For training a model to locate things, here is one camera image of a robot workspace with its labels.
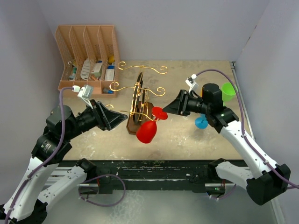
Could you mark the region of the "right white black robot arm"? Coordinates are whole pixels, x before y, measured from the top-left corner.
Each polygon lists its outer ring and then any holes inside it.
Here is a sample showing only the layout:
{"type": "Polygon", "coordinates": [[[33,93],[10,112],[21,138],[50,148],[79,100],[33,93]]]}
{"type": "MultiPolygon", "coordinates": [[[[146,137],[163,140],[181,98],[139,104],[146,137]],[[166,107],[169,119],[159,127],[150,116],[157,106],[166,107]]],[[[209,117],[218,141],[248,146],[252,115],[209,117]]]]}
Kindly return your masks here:
{"type": "Polygon", "coordinates": [[[286,164],[279,165],[269,157],[243,130],[237,115],[224,106],[222,92],[217,84],[205,84],[202,96],[195,92],[180,90],[178,96],[166,107],[166,113],[188,116],[200,113],[206,116],[208,124],[221,134],[240,154],[248,168],[238,167],[225,159],[209,164],[208,179],[219,182],[228,180],[244,188],[249,197],[263,205],[286,192],[291,170],[286,164]]]}

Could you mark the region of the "blue plastic wine glass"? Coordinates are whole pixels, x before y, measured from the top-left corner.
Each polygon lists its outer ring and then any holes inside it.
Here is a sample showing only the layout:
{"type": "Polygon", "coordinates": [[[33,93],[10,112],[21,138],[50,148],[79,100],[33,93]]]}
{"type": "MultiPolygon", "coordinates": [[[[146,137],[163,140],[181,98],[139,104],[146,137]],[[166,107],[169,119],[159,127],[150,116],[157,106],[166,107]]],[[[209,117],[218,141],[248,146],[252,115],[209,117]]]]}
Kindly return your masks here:
{"type": "Polygon", "coordinates": [[[198,118],[196,118],[194,123],[195,123],[196,127],[199,129],[205,129],[208,127],[208,121],[204,114],[200,114],[200,116],[198,118]]]}

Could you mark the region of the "red plastic wine glass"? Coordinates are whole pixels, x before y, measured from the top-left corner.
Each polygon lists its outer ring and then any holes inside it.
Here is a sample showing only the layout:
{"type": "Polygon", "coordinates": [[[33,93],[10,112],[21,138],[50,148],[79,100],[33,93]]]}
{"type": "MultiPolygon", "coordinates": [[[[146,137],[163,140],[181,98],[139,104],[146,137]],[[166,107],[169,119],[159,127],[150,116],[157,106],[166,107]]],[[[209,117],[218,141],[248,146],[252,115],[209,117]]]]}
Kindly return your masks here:
{"type": "Polygon", "coordinates": [[[143,123],[136,132],[137,139],[144,144],[149,144],[154,139],[157,133],[157,122],[168,119],[168,114],[161,107],[153,107],[152,114],[155,118],[143,123]]]}

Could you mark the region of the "green plastic wine glass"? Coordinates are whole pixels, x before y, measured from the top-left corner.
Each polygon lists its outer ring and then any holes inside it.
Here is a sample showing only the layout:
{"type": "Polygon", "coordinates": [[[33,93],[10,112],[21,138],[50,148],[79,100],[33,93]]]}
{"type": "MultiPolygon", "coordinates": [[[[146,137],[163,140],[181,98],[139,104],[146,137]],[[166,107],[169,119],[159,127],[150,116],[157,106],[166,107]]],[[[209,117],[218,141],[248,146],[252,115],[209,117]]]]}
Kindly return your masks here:
{"type": "Polygon", "coordinates": [[[221,87],[222,100],[224,102],[232,100],[236,96],[235,90],[238,90],[237,86],[232,85],[231,83],[223,84],[221,87]]]}

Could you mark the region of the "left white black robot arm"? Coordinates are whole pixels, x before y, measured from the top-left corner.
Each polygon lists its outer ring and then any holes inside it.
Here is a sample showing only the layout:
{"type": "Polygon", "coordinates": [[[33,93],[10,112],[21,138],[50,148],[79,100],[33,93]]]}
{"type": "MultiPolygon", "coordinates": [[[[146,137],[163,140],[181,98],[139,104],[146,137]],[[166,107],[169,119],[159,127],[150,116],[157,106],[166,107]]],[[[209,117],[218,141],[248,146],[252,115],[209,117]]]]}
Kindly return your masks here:
{"type": "Polygon", "coordinates": [[[51,208],[76,185],[91,183],[97,168],[87,159],[77,161],[66,176],[44,189],[49,176],[72,148],[70,141],[97,127],[110,131],[127,119],[127,115],[107,109],[92,100],[75,116],[61,103],[46,119],[46,127],[31,153],[27,170],[9,201],[0,207],[0,218],[6,224],[41,224],[51,208]]]}

